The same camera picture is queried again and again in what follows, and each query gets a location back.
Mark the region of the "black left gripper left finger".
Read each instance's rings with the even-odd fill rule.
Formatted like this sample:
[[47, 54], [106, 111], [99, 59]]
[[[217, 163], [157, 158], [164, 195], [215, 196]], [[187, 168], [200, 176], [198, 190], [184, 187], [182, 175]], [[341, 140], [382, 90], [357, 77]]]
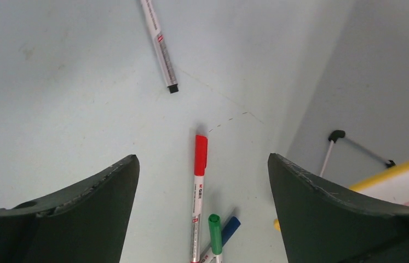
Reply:
[[136, 155], [0, 209], [0, 262], [119, 262], [140, 175]]

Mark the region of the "red marker pen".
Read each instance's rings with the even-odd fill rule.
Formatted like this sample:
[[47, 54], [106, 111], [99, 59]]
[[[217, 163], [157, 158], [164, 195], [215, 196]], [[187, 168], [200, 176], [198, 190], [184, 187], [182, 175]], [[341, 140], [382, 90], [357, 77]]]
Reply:
[[195, 136], [194, 184], [192, 208], [192, 245], [190, 262], [200, 261], [200, 223], [203, 208], [204, 175], [207, 165], [208, 139], [203, 135]]

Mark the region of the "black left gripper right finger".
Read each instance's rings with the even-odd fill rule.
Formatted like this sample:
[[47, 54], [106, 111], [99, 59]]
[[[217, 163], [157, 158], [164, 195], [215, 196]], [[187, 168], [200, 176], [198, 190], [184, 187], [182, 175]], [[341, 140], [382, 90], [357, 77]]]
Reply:
[[409, 206], [349, 190], [277, 153], [268, 174], [289, 262], [409, 262]]

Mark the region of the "whiteboard with orange frame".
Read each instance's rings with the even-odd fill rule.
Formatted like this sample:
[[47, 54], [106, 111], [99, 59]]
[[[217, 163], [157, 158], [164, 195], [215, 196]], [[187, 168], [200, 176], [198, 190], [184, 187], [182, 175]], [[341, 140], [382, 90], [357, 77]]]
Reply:
[[268, 172], [284, 234], [327, 235], [361, 219], [409, 214], [409, 161], [350, 186], [313, 174], [276, 153], [268, 158]]

